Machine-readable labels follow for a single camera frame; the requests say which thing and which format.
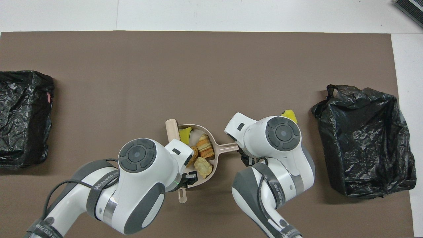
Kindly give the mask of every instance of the white tile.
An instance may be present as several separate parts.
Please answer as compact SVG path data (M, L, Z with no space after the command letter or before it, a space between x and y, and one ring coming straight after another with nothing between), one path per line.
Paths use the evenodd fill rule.
M410 190L414 236L423 237L423 34L393 34L392 48L401 111L410 130L417 185Z
M119 0L117 30L423 33L392 0Z
M118 0L0 0L0 31L115 30Z

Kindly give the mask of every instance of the brown mat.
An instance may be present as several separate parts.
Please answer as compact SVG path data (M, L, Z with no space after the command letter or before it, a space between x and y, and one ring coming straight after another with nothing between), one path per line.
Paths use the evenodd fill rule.
M310 113L327 84L397 95L390 35L220 32L2 33L0 70L33 69L55 79L45 163L1 171L1 237L22 237L49 191L86 162L116 157L128 141L165 144L165 120L199 124L218 143L236 113L259 120L296 112L316 163L315 185L279 213L305 237L412 237L409 193L347 199L329 186L317 122ZM223 154L198 190L166 194L152 224L132 237L265 237L236 205L232 180L244 169ZM123 237L87 214L66 237Z

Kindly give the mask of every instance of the white robotic arm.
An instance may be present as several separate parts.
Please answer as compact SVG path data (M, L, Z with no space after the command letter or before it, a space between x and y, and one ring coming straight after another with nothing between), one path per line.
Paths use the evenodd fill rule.
M132 140L119 152L119 169L106 160L79 168L24 237L61 238L83 212L125 235L138 232L156 217L165 192L196 181L196 174L183 173L193 153L178 140L165 147Z
M238 206L271 238L301 237L276 211L314 183L314 163L297 124L284 116L256 121L237 113L225 133L251 166L238 172L232 184ZM254 158L263 160L256 163Z

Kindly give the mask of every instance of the trash bag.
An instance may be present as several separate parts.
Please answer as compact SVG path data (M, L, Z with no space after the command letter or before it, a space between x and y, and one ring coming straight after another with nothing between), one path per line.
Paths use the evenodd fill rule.
M311 112L318 120L332 188L363 199L413 189L410 134L395 96L346 85L328 85L327 92Z
M45 161L54 84L36 71L0 72L0 168Z

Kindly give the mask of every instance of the yellow sponge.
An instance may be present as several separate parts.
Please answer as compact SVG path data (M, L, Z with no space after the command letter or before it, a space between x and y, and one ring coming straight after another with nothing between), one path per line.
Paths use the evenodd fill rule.
M288 117L289 119L293 120L296 124L298 124L297 118L295 117L295 113L293 110L285 110L281 116Z
M192 127L187 127L185 129L179 130L179 137L182 142L185 144L190 143L190 134L191 134Z

